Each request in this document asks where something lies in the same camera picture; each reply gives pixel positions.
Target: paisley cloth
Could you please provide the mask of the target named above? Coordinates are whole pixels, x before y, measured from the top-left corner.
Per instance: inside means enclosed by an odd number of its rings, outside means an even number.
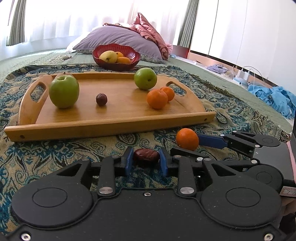
[[[221,90],[198,76],[188,74],[178,67],[151,67],[157,74],[177,78],[187,85],[202,101],[207,111],[216,111],[214,121],[191,126],[197,133],[220,135],[233,130],[268,134],[282,142],[288,141],[286,133],[268,118],[228,92]],[[179,128],[145,133],[123,134],[102,138],[53,140],[13,143],[4,133],[6,126],[17,124],[21,99],[30,84],[40,73],[106,71],[95,64],[26,66],[9,74],[0,86],[0,232],[7,234],[17,226],[10,204],[14,193],[22,186],[54,172],[75,160],[88,157],[101,161],[109,155],[121,155],[127,146],[134,149],[151,148],[170,150]],[[41,91],[33,94],[34,98]],[[246,157],[227,148],[217,150],[200,146],[198,151],[219,160],[242,160]],[[158,170],[133,167],[129,177],[118,177],[117,191],[121,187],[175,187],[177,178],[164,178]]]

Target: wooden tray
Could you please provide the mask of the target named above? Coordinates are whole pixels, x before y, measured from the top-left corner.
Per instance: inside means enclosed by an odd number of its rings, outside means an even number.
[[[8,126],[5,133],[11,141],[35,141],[100,137],[123,133],[135,133],[189,126],[210,122],[215,112],[206,112],[201,101],[184,84],[158,75],[154,88],[175,84],[185,96],[175,95],[164,109],[154,110],[146,102],[148,91],[142,91],[134,83],[134,74],[87,72],[73,73],[80,85],[75,105],[68,109],[56,108],[48,94],[53,75],[36,80],[26,91],[19,110],[18,125]],[[44,89],[38,102],[31,99],[37,86]],[[97,94],[104,93],[108,103],[99,107]]]

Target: fruit bowl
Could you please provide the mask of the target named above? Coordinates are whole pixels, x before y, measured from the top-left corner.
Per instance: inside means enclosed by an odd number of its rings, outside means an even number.
[[[114,52],[121,52],[125,57],[128,57],[131,60],[130,64],[124,64],[124,63],[116,63],[111,64],[107,63],[104,60],[99,59],[100,55],[108,50],[112,50]],[[94,58],[94,61],[97,63],[98,66],[100,66],[103,69],[109,69],[114,71],[128,71],[132,68],[134,68],[138,62],[140,61],[140,53],[135,51],[132,47],[129,46],[122,46],[119,44],[107,44],[107,45],[99,45],[97,46],[93,52],[92,56]]]

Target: tray handle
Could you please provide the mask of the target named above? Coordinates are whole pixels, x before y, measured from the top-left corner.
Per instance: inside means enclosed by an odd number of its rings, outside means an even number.
[[[166,86],[174,84],[178,86],[180,89],[186,92],[184,96],[176,94],[174,99],[179,102],[182,106],[184,106],[191,113],[194,112],[205,112],[205,108],[199,98],[194,94],[194,92],[189,89],[186,85],[182,84],[179,81],[170,80],[166,83]]]
[[[51,75],[44,75],[30,85],[20,104],[18,125],[30,125],[36,123],[40,111],[48,97],[48,88],[51,81],[53,81]],[[32,100],[31,94],[38,86],[43,88],[43,94],[40,96],[39,100],[35,102]]]

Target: white wardrobe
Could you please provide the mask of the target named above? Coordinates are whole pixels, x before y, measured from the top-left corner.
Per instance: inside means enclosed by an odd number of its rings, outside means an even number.
[[[190,50],[253,66],[296,94],[296,3],[200,0]]]

